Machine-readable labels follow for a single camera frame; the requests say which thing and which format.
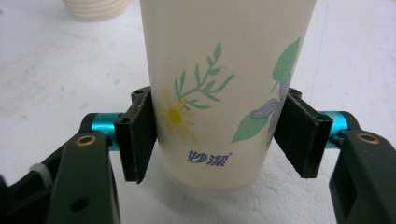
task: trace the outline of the white plastic cup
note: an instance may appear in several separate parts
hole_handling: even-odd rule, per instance
[[[228,194],[253,183],[315,0],[141,0],[165,172]]]
[[[119,16],[127,0],[63,0],[68,13],[78,21],[101,21]]]

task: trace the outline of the white table surface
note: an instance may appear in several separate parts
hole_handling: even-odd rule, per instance
[[[73,21],[62,1],[0,1],[0,174],[23,177],[91,112],[122,112],[149,85],[139,1],[121,16]],[[346,110],[396,146],[396,1],[318,0],[291,86],[316,110]],[[122,223],[335,223],[328,182],[301,179],[273,143],[258,181],[227,197],[174,186],[156,147],[141,185],[111,153]]]

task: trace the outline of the printed flower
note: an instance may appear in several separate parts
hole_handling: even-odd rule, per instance
[[[279,100],[271,99],[258,110],[255,110],[251,117],[254,119],[263,119],[271,116],[270,127],[268,133],[271,132],[279,120],[280,113],[282,112],[283,104],[285,104],[286,96],[288,95],[289,85],[291,82],[291,76],[287,81],[282,83],[279,88]]]
[[[165,105],[158,103],[160,120],[167,127],[169,135],[174,136],[176,133],[184,141],[198,142],[195,133],[189,129],[189,126],[194,125],[194,123],[187,118],[193,117],[195,113],[185,109],[187,100],[185,98],[178,100],[175,95],[171,95],[169,90],[163,90],[163,98]]]

